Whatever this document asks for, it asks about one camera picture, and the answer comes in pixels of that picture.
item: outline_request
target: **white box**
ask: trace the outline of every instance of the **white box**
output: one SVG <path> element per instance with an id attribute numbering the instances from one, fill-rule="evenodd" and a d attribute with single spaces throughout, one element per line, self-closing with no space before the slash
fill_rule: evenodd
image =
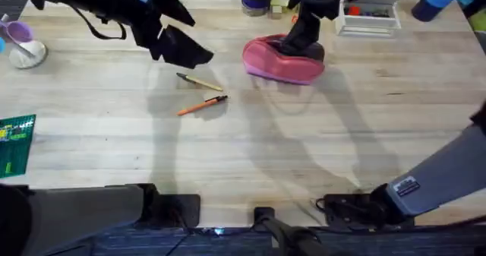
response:
<path id="1" fill-rule="evenodd" d="M 346 15 L 344 14 L 344 8 L 347 5 L 358 6 L 361 11 L 369 12 L 387 9 L 390 17 Z M 334 21 L 336 31 L 340 36 L 394 37 L 395 31 L 402 28 L 396 13 L 396 3 L 384 5 L 341 0 L 339 3 L 339 16 Z"/>

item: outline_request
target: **green card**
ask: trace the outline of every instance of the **green card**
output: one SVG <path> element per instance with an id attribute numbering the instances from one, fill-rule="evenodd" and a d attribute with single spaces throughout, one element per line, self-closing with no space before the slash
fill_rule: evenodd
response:
<path id="1" fill-rule="evenodd" d="M 25 174 L 35 123 L 35 115 L 0 119 L 0 178 Z"/>

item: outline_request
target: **wooden table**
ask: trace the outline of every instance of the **wooden table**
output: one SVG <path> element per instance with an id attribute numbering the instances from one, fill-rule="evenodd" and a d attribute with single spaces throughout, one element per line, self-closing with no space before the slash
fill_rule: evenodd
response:
<path id="1" fill-rule="evenodd" d="M 201 226 L 250 225 L 255 206 L 315 226 L 324 215 L 311 199 L 371 191 L 406 172 L 457 136 L 486 97 L 486 60 L 456 3 L 423 24 L 409 13 L 418 0 L 401 0 L 394 40 L 337 37 L 322 21 L 327 68 L 306 87 L 252 77 L 241 63 L 248 40 L 288 32 L 290 15 L 249 18 L 240 0 L 182 1 L 197 25 L 180 26 L 216 53 L 195 71 L 151 61 L 131 37 L 97 40 L 65 6 L 26 7 L 21 19 L 50 56 L 29 71 L 1 58 L 0 117 L 38 118 L 27 174 L 2 182 L 153 182 L 163 193 L 200 194 Z M 115 24 L 98 27 L 119 34 Z M 177 71 L 220 84 L 230 101 L 177 117 L 219 94 Z M 486 213 L 485 199 L 478 192 L 418 222 Z"/>

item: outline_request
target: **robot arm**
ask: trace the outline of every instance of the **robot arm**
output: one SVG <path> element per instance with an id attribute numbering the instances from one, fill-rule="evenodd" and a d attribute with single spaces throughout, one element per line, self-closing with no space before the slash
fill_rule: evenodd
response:
<path id="1" fill-rule="evenodd" d="M 39 10 L 45 2 L 64 3 L 71 6 L 88 24 L 94 36 L 101 40 L 124 40 L 125 29 L 121 24 L 131 27 L 138 46 L 150 50 L 154 60 L 162 56 L 167 63 L 186 68 L 195 68 L 208 63 L 213 53 L 197 44 L 193 39 L 169 25 L 163 29 L 160 23 L 162 14 L 172 17 L 183 24 L 195 25 L 195 21 L 179 0 L 31 0 Z M 95 14 L 104 24 L 116 21 L 122 29 L 122 37 L 104 36 L 97 32 L 79 9 Z"/>
<path id="2" fill-rule="evenodd" d="M 456 139 L 371 194 L 327 194 L 327 222 L 340 229 L 411 226 L 413 218 L 486 188 L 486 103 Z"/>

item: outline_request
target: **gray robotic arm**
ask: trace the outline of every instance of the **gray robotic arm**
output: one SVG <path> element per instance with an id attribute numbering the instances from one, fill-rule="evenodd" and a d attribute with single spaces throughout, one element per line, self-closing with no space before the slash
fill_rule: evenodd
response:
<path id="1" fill-rule="evenodd" d="M 371 194 L 327 194 L 327 222 L 340 229 L 412 226 L 413 217 L 486 188 L 486 103 L 456 139 Z"/>

